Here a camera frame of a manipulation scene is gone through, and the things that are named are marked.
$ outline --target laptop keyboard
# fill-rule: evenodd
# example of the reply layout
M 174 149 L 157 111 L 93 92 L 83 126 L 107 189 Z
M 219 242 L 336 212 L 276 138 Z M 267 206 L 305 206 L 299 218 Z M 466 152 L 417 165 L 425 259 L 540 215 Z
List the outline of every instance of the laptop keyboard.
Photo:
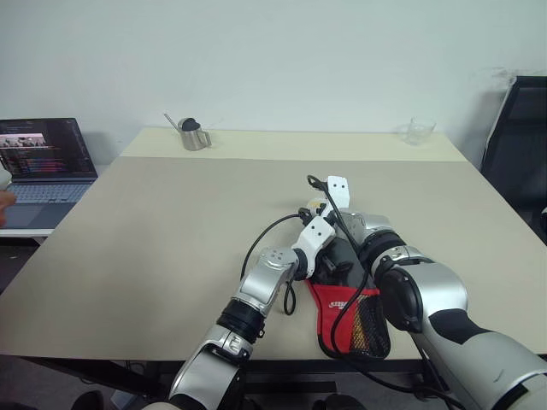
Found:
M 89 187 L 89 184 L 17 184 L 10 185 L 8 191 L 17 195 L 17 203 L 76 203 Z

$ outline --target human hand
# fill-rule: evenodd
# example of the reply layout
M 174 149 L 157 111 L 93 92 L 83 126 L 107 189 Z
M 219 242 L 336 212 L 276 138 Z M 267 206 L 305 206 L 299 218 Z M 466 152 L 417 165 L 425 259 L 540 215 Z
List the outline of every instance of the human hand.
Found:
M 6 223 L 6 215 L 4 210 L 13 205 L 17 197 L 11 192 L 6 192 L 5 190 L 0 190 L 0 226 Z

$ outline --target clear glass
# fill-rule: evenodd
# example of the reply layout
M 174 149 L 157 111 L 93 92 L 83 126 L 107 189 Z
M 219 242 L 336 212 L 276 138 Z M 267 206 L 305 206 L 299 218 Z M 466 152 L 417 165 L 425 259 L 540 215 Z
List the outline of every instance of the clear glass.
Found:
M 410 120 L 405 142 L 410 145 L 420 145 L 427 141 L 435 126 L 434 120 L 429 118 L 414 117 Z

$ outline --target laptop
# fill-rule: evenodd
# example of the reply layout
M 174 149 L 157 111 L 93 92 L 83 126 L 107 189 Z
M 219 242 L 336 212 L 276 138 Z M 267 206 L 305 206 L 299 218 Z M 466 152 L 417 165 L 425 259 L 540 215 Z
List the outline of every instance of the laptop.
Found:
M 17 203 L 3 229 L 53 229 L 97 179 L 74 118 L 0 120 L 0 162 Z

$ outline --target metal pitcher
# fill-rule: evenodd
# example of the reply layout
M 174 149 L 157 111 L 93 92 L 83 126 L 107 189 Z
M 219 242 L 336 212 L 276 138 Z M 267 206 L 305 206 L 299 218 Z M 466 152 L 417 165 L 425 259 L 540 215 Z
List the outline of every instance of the metal pitcher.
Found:
M 183 118 L 178 124 L 175 124 L 169 115 L 164 115 L 174 129 L 179 132 L 185 149 L 188 149 L 189 151 L 198 151 L 211 146 L 209 133 L 203 131 L 199 123 L 193 118 Z

